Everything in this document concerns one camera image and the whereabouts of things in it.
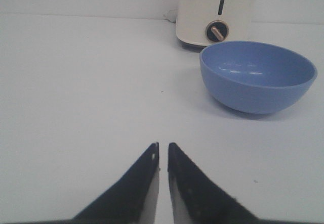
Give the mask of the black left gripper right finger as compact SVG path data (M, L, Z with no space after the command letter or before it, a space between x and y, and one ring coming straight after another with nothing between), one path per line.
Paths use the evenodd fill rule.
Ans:
M180 149L168 147L168 175L174 221L257 221Z

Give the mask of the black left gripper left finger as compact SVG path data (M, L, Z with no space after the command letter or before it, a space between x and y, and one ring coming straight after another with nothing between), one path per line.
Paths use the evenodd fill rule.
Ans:
M154 221L159 193L159 144L152 143L126 173L74 221Z

